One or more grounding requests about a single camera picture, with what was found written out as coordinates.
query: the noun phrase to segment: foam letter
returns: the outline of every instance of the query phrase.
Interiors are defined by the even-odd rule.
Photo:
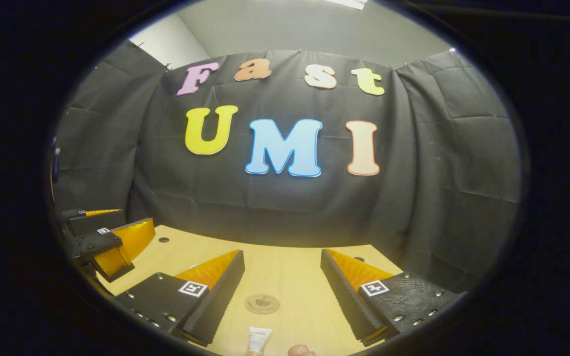
[[[204,119],[210,113],[208,108],[195,108],[186,113],[188,124],[186,124],[186,147],[188,151],[197,155],[212,155],[226,147],[228,136],[230,135],[230,123],[233,121],[233,114],[239,111],[234,105],[219,106],[215,113],[219,114],[217,124],[217,135],[213,140],[205,141],[201,139],[201,129],[204,126]]]
[[[305,68],[305,81],[312,87],[319,88],[335,88],[337,86],[337,80],[333,77],[335,75],[335,70],[331,67],[327,67],[319,64],[310,64]]]
[[[375,176],[380,173],[373,149],[373,133],[378,127],[373,122],[349,121],[346,128],[353,135],[353,161],[347,171],[356,176]]]
[[[270,166],[265,164],[265,153],[269,156],[276,173],[281,173],[289,156],[294,154],[294,163],[287,169],[292,176],[318,177],[321,167],[316,164],[316,140],[323,123],[318,120],[303,119],[283,139],[281,131],[271,119],[258,119],[249,123],[254,130],[252,158],[246,165],[246,172],[266,174]]]
[[[272,71],[270,70],[270,60],[265,58],[252,59],[240,65],[239,68],[239,72],[235,74],[236,81],[261,79],[272,74]]]
[[[375,81],[381,81],[382,76],[373,73],[371,69],[369,68],[354,69],[351,70],[351,74],[355,74],[358,76],[358,85],[360,86],[360,89],[362,89],[362,91],[373,95],[384,94],[384,88],[375,86]]]
[[[203,65],[196,65],[195,67],[190,67],[186,70],[188,75],[186,75],[186,79],[184,79],[184,85],[182,88],[177,91],[177,95],[184,95],[184,94],[192,94],[196,92],[197,89],[197,81],[200,84],[203,84],[206,79],[208,79],[208,75],[210,75],[210,71],[214,72],[215,70],[219,69],[219,63],[207,63]]]

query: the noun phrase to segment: white tube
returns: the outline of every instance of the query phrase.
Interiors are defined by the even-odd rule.
[[[271,334],[271,329],[249,327],[249,342],[247,343],[246,356],[263,356],[263,349],[265,349],[265,344]]]

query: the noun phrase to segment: coaster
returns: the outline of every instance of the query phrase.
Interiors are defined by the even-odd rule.
[[[246,298],[245,306],[252,313],[271,314],[278,311],[281,304],[271,295],[255,294]]]

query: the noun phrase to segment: table surface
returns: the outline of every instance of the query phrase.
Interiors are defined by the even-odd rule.
[[[117,295],[156,272],[176,275],[231,250],[241,249],[245,273],[226,309],[213,343],[204,348],[224,356],[243,355],[248,328],[272,329],[265,356],[286,356],[293,345],[305,344],[318,356],[350,355],[366,349],[353,336],[337,299],[321,270],[321,248],[252,245],[191,234],[159,225],[156,237],[133,260],[135,269],[104,286]],[[167,243],[158,241],[167,237]],[[402,270],[371,245],[330,247],[391,274]],[[272,314],[246,309],[250,295],[268,294],[281,306]]]

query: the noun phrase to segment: hand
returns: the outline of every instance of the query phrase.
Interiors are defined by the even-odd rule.
[[[315,352],[309,351],[307,345],[294,345],[287,351],[287,356],[317,356]]]

